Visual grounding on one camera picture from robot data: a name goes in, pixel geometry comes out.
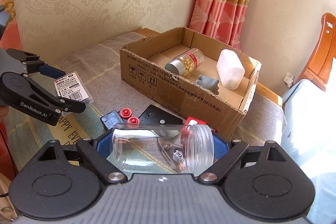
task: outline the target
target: red round object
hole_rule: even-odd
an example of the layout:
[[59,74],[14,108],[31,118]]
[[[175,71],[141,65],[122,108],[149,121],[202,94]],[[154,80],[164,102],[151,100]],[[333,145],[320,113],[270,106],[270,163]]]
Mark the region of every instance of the red round object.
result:
[[127,122],[128,123],[140,123],[140,120],[137,117],[130,117],[128,118]]
[[124,119],[128,119],[130,116],[132,116],[132,110],[130,108],[123,108],[120,111],[120,116]]

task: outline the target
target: bed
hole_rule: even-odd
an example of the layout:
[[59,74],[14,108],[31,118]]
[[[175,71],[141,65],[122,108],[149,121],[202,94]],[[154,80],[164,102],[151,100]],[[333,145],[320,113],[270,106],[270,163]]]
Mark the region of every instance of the bed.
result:
[[336,219],[336,17],[326,13],[321,24],[313,53],[283,96],[287,125],[281,146],[315,186],[308,219],[330,224]]

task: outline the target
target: gray plush toy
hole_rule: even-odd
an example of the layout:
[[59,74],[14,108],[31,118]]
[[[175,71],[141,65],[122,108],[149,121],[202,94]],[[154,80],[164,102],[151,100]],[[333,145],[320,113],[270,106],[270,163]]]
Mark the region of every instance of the gray plush toy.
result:
[[207,77],[205,75],[198,76],[196,80],[196,84],[204,87],[207,90],[210,90],[214,94],[218,95],[218,83],[219,79],[213,79],[211,77]]

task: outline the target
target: cardboard box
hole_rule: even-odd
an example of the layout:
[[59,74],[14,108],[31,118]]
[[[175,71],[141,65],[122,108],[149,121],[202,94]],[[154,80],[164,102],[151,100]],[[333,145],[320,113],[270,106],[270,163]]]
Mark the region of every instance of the cardboard box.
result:
[[[186,77],[164,70],[166,63],[189,48],[203,52],[202,65]],[[237,89],[225,89],[220,83],[219,95],[214,95],[195,80],[200,74],[219,78],[216,64],[223,49],[238,54],[245,75]],[[184,117],[206,121],[219,135],[230,139],[249,109],[261,63],[220,41],[188,28],[175,28],[123,46],[120,67],[121,78],[140,92]]]

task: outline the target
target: red label band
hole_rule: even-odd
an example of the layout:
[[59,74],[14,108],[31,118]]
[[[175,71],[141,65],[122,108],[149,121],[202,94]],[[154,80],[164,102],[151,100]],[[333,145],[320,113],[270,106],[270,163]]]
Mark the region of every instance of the red label band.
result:
[[191,57],[191,59],[193,60],[193,62],[194,62],[194,69],[197,69],[197,65],[198,65],[198,63],[197,63],[197,58],[196,58],[196,56],[194,55],[194,54],[192,54],[191,52],[185,52],[186,54],[188,54],[190,57]]

